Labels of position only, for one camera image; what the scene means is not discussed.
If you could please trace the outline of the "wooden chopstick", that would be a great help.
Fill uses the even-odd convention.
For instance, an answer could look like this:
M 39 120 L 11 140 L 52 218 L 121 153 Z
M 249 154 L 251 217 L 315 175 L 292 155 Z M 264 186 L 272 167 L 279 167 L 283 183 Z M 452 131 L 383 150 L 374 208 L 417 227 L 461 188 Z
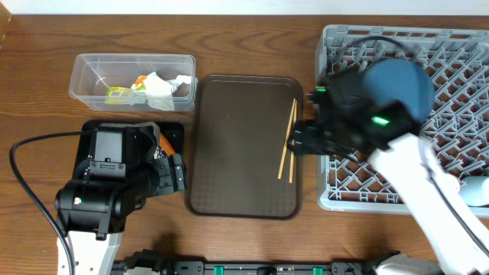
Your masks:
M 290 129 L 292 127 L 293 116 L 294 116 L 295 110 L 296 110 L 296 99 L 294 98 L 292 101 L 291 109 L 290 109 L 290 116 L 289 116 L 288 123 L 287 123 L 287 130 L 286 130 L 286 134 L 285 134 L 285 138 L 284 138 L 283 150 L 282 150 L 282 154 L 281 154 L 280 165 L 279 165 L 279 170 L 278 170 L 278 175 L 277 175 L 277 178 L 279 180 L 281 180 L 282 175 L 283 175 L 283 166 L 284 166 L 284 162 L 285 162 L 286 154 L 287 154 L 287 143 L 288 143 L 288 139 L 290 136 Z
M 296 113 L 297 113 L 297 100 L 293 100 L 293 111 L 292 111 L 292 124 L 290 126 L 290 137 L 293 133 L 293 126 L 296 123 Z M 294 153 L 290 149 L 290 171 L 289 171 L 289 183 L 293 183 L 293 171 L 294 171 Z

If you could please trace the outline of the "orange carrot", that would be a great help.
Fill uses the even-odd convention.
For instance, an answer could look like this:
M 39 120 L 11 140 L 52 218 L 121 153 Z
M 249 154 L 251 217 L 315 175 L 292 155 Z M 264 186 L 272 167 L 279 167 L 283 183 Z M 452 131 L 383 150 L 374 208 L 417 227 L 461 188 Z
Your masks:
M 163 133 L 159 135 L 159 146 L 167 156 L 172 156 L 176 153 L 173 145 L 167 140 Z

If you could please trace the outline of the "white napkin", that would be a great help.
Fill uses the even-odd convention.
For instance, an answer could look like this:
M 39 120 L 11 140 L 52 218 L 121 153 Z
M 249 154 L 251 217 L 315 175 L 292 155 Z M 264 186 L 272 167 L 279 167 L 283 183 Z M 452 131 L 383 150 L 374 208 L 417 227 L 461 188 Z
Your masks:
M 173 94 L 182 84 L 190 84 L 191 76 L 178 75 L 175 79 L 163 80 L 156 72 L 139 76 L 131 85 L 136 95 L 143 95 L 151 108 L 174 111 Z

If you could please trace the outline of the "green orange snack wrapper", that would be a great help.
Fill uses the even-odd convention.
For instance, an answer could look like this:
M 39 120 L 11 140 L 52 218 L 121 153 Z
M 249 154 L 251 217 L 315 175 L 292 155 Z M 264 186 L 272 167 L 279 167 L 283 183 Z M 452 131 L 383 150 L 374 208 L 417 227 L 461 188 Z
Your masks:
M 146 99 L 147 76 L 139 76 L 129 87 L 110 87 L 105 95 L 105 104 L 108 105 L 135 105 L 144 104 Z

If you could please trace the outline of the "dark blue plate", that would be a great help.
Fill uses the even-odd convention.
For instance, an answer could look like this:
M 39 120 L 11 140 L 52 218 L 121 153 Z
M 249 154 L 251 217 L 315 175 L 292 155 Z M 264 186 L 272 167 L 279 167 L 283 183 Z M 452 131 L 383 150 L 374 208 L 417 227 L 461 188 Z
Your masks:
M 401 102 L 418 123 L 432 111 L 435 90 L 428 73 L 408 60 L 383 60 L 363 73 L 362 85 L 379 105 Z

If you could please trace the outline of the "light blue rice bowl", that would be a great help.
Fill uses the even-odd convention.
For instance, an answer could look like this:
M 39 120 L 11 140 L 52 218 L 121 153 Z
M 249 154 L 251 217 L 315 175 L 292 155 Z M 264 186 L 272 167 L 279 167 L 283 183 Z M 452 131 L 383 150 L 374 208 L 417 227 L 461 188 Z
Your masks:
M 488 176 L 468 176 L 462 180 L 460 197 L 469 206 L 488 205 Z

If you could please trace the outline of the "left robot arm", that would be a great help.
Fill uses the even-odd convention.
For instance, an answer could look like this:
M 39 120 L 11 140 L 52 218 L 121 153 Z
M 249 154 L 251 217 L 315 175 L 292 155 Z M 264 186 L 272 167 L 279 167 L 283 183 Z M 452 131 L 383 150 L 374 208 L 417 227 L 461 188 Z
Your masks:
M 186 190 L 183 126 L 88 121 L 73 175 L 55 198 L 59 274 L 109 274 L 127 217 Z

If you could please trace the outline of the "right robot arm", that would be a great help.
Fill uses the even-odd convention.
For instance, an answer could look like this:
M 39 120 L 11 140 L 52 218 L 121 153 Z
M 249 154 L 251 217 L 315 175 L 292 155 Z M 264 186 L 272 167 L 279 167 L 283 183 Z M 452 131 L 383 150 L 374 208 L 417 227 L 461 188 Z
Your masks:
M 400 194 L 445 274 L 488 272 L 488 230 L 472 209 L 488 204 L 488 180 L 460 183 L 445 172 L 419 130 L 434 92 L 415 65 L 386 73 L 332 74 L 313 93 L 317 119 L 299 121 L 287 146 L 304 154 L 363 153 Z

